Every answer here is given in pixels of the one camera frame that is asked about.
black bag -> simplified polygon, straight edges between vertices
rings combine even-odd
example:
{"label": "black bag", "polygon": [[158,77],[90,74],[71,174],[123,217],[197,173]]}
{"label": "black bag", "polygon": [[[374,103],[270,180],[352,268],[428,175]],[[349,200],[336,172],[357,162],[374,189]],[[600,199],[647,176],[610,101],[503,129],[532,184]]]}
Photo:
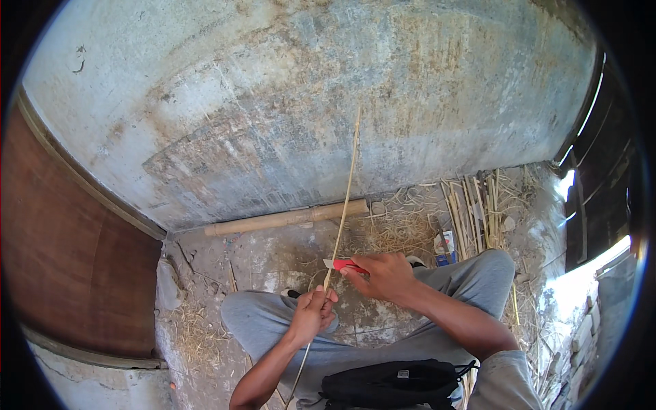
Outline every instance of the black bag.
{"label": "black bag", "polygon": [[[452,409],[449,395],[474,366],[454,366],[435,359],[391,361],[346,370],[321,381],[326,409],[402,409],[427,403],[433,410]],[[456,372],[456,367],[464,367]]]}

leg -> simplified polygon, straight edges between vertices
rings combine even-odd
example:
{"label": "leg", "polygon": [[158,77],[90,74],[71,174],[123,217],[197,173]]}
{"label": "leg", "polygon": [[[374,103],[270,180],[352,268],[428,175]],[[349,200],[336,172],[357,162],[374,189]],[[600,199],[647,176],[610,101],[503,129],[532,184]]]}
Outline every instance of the leg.
{"label": "leg", "polygon": [[[229,294],[221,304],[221,318],[253,360],[259,360],[287,332],[298,301],[260,291]],[[336,344],[327,333],[335,331],[335,318],[326,332],[315,338],[317,344]]]}
{"label": "leg", "polygon": [[[241,291],[226,297],[221,305],[221,317],[244,350],[257,361],[287,332],[296,306],[297,300],[293,298],[273,293]],[[337,319],[327,330],[331,328],[337,328]],[[370,364],[353,366],[353,363],[362,360],[362,355],[357,353],[360,349],[338,343],[325,333],[314,338],[310,349],[295,393],[302,408],[317,405],[318,409],[323,409],[325,405],[317,403],[321,399],[318,393],[324,376]],[[305,348],[299,350],[287,366],[280,380],[285,386],[292,387],[304,354]]]}
{"label": "leg", "polygon": [[501,318],[515,265],[510,256],[489,249],[465,261],[436,269],[418,267],[415,277],[433,289]]}
{"label": "leg", "polygon": [[[504,251],[489,250],[463,262],[436,269],[418,267],[415,277],[457,300],[499,319],[503,313],[514,263]],[[474,358],[435,323],[421,325],[405,338],[385,346],[392,360],[437,359],[464,365]]]}

white shoe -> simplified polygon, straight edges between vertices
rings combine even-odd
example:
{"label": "white shoe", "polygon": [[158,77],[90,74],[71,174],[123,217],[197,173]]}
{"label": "white shoe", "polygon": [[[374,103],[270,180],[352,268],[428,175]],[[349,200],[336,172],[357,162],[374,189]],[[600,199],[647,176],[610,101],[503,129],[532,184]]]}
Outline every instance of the white shoe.
{"label": "white shoe", "polygon": [[420,258],[417,258],[416,256],[413,256],[413,255],[406,256],[405,259],[408,261],[410,266],[412,266],[413,268],[416,268],[417,266],[423,266],[423,267],[427,268],[426,264]]}

left hand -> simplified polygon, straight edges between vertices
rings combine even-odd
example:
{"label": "left hand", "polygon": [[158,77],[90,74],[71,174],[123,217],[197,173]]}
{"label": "left hand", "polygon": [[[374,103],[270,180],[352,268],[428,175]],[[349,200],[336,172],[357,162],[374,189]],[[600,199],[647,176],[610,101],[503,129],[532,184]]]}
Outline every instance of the left hand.
{"label": "left hand", "polygon": [[298,297],[298,306],[286,336],[298,348],[310,343],[321,331],[326,330],[335,318],[333,304],[339,300],[334,290],[324,293],[319,285],[314,291]]}

finger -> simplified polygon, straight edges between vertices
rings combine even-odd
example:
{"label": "finger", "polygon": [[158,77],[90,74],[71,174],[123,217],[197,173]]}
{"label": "finger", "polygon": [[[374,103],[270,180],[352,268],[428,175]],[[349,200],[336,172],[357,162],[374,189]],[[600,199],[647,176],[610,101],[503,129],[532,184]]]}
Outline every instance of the finger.
{"label": "finger", "polygon": [[305,309],[305,308],[308,307],[308,305],[310,304],[310,301],[312,300],[312,293],[313,292],[307,292],[307,293],[304,293],[304,294],[300,295],[297,298],[297,300],[298,300],[298,303],[297,303],[298,309]]}
{"label": "finger", "polygon": [[319,332],[323,332],[324,330],[328,329],[328,326],[335,320],[336,315],[331,312],[328,316],[325,318],[321,319],[321,325],[319,326]]}
{"label": "finger", "polygon": [[321,307],[321,317],[324,318],[325,316],[329,315],[332,309],[333,309],[333,301],[330,299],[326,299],[323,302],[323,306]]}
{"label": "finger", "polygon": [[323,285],[317,286],[317,289],[312,292],[312,300],[310,301],[308,305],[308,309],[310,310],[315,310],[315,311],[320,311],[321,307],[323,306],[323,302],[325,301],[325,293],[323,292]]}
{"label": "finger", "polygon": [[326,299],[330,299],[333,301],[333,303],[336,303],[339,301],[339,297],[337,296],[337,292],[335,292],[334,289],[330,288],[328,289],[328,293],[326,294]]}
{"label": "finger", "polygon": [[343,268],[339,272],[348,279],[349,282],[353,283],[353,286],[355,286],[361,294],[365,296],[369,295],[369,282],[367,282],[364,277],[361,277],[359,273],[351,268]]}
{"label": "finger", "polygon": [[373,274],[378,269],[382,268],[382,261],[380,260],[382,256],[383,255],[353,255],[351,256],[351,260],[360,268]]}

